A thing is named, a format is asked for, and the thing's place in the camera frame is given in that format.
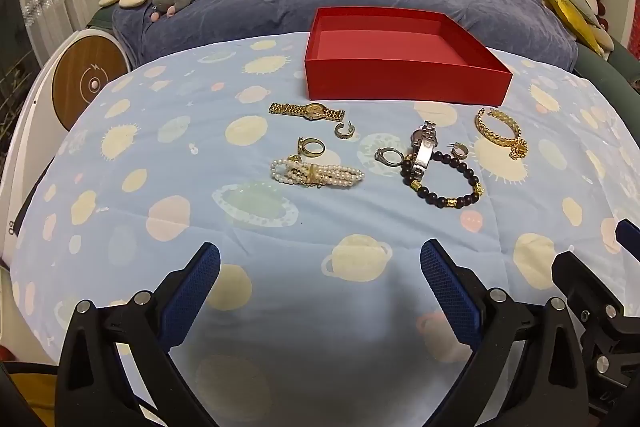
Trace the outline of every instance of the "open red box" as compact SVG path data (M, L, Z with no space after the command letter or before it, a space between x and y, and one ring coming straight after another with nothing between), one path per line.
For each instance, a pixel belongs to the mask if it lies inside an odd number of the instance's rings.
M310 100L434 100L498 106L511 71L442 13L316 12L305 55Z

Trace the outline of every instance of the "yellow pillow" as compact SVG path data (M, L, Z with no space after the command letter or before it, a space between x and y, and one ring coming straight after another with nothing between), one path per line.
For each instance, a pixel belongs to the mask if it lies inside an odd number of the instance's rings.
M604 51L593 36L589 25L571 1L546 0L546 2L552 7L562 23L564 23L564 26L566 26L582 44L595 51L600 57L604 56Z

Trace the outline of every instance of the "brown wooden disc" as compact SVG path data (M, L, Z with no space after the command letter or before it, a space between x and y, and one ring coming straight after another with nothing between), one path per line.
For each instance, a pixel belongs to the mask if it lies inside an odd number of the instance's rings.
M66 130L112 80L127 73L127 63L114 42L88 35L71 44L53 74L53 108Z

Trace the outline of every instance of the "yellow fabric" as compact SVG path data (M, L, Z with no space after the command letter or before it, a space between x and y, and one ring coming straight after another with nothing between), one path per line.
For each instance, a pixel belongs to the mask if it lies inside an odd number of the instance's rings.
M564 26L566 26L582 44L595 51L601 57L604 55L604 51L596 41L589 25L571 1L546 0L546 2L552 7L552 10Z
M47 427L55 427L56 375L17 373L10 375L29 407Z

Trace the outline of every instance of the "beaded bracelet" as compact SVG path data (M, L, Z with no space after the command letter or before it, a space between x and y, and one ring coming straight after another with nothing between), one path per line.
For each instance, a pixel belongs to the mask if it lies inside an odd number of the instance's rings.
M419 198L422 198L429 204L434 204L438 208L444 208L445 206L451 206L455 208L462 208L463 206L469 206L470 204L478 202L480 196L484 193L484 188L480 184L480 180L474 175L474 170L470 169L466 163L461 162L458 158L452 158L449 154L442 154L440 151L434 151L431 154L431 159L436 162L442 162L449 165L452 169L456 169L461 172L462 175L468 180L469 185L473 187L473 192L467 194L461 198L443 198L438 197L435 192L430 192L427 187L422 185L418 180L412 178L412 166L410 156L404 159L401 164L402 170L400 174L404 178L402 183L409 185L418 194Z

